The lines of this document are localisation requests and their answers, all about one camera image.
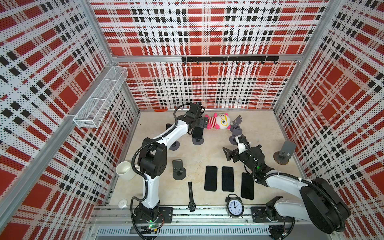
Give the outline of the black phone purple case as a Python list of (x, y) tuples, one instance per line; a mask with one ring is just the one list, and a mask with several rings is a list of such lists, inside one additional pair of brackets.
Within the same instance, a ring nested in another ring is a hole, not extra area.
[(218, 182), (218, 167), (216, 166), (206, 166), (205, 173), (205, 191), (216, 192), (217, 191), (217, 182)]

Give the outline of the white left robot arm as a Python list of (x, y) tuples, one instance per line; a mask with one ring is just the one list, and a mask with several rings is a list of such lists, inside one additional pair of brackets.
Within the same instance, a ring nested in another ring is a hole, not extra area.
[(144, 180), (143, 197), (133, 197), (139, 202), (136, 216), (143, 216), (148, 222), (157, 220), (160, 208), (160, 176), (167, 166), (167, 152), (177, 145), (178, 139), (189, 134), (196, 145), (204, 142), (204, 129), (208, 118), (201, 102), (182, 104), (173, 112), (175, 122), (167, 124), (166, 130), (155, 138), (145, 138), (142, 146), (135, 152), (131, 164), (138, 160), (139, 170), (134, 172)]

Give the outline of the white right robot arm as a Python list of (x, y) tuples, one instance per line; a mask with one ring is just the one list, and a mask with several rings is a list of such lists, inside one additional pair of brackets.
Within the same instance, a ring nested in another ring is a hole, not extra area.
[(346, 229), (346, 220), (351, 216), (351, 211), (326, 180), (302, 179), (276, 171), (266, 165), (261, 145), (252, 147), (244, 135), (235, 139), (238, 145), (236, 149), (223, 148), (228, 161), (241, 162), (250, 169), (253, 184), (278, 189), (296, 197), (295, 200), (274, 197), (266, 203), (262, 218), (272, 223), (282, 218), (309, 221), (326, 234)]

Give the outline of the grey phone stand middle back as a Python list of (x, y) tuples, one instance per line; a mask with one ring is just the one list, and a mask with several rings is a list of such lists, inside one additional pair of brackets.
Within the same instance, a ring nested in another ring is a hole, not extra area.
[(204, 143), (204, 138), (201, 138), (201, 139), (192, 138), (192, 142), (194, 145), (199, 146)]

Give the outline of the grey phone stand far right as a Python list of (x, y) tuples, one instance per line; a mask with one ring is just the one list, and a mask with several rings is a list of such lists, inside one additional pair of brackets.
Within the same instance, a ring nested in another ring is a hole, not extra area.
[(290, 141), (285, 141), (281, 150), (279, 152), (275, 152), (273, 157), (276, 163), (279, 165), (287, 165), (295, 152), (297, 145)]

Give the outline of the grey phone stand centre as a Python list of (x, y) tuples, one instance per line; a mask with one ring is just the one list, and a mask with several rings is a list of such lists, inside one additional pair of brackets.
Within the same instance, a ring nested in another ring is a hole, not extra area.
[(237, 145), (236, 137), (242, 135), (243, 130), (239, 125), (231, 125), (230, 131), (232, 135), (229, 137), (229, 141), (232, 145)]

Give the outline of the grey phone stand back left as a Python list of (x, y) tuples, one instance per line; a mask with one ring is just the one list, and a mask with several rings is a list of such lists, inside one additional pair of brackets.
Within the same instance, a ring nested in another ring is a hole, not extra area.
[(170, 151), (176, 151), (178, 150), (180, 147), (180, 142), (179, 141), (175, 141), (170, 147), (169, 147), (169, 150)]

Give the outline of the grey phone stand front left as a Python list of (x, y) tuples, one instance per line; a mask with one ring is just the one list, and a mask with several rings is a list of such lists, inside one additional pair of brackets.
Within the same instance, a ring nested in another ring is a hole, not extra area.
[(174, 180), (181, 181), (185, 179), (187, 171), (184, 168), (183, 160), (173, 160), (173, 178)]

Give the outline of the pink striped plush toy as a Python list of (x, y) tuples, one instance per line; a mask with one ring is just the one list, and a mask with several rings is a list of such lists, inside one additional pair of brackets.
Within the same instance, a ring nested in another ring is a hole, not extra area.
[(214, 113), (212, 117), (209, 115), (205, 115), (206, 118), (208, 118), (208, 124), (207, 124), (207, 129), (230, 129), (232, 121), (229, 117), (228, 113)]

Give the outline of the black alarm clock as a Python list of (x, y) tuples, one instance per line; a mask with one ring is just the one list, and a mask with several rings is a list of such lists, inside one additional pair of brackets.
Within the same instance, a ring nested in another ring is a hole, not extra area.
[(242, 218), (244, 213), (244, 204), (242, 199), (236, 194), (229, 194), (226, 199), (226, 211), (230, 218)]

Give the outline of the black wrist watch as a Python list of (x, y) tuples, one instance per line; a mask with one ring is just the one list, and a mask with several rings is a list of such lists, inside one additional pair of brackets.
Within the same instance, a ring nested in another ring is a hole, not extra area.
[(194, 212), (196, 210), (196, 203), (194, 202), (194, 195), (193, 195), (193, 185), (192, 182), (188, 182), (188, 189), (189, 189), (189, 204), (188, 209), (190, 212)]

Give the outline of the white cup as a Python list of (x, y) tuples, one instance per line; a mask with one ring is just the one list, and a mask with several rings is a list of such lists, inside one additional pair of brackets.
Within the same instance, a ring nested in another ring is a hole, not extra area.
[(116, 173), (124, 181), (130, 181), (137, 175), (128, 161), (119, 163), (116, 167)]

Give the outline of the white round puck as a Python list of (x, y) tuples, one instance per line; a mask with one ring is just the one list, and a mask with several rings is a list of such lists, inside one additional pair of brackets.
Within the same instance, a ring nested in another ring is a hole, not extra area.
[(118, 207), (120, 209), (125, 209), (127, 208), (127, 205), (128, 205), (128, 200), (127, 199), (121, 199), (118, 203)]

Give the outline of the black wall hook rail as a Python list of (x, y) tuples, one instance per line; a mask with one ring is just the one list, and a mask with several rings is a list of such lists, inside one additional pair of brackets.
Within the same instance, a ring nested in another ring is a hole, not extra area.
[(276, 63), (280, 59), (279, 56), (229, 56), (229, 57), (182, 57), (181, 60), (183, 63), (202, 63), (202, 62), (273, 62)]

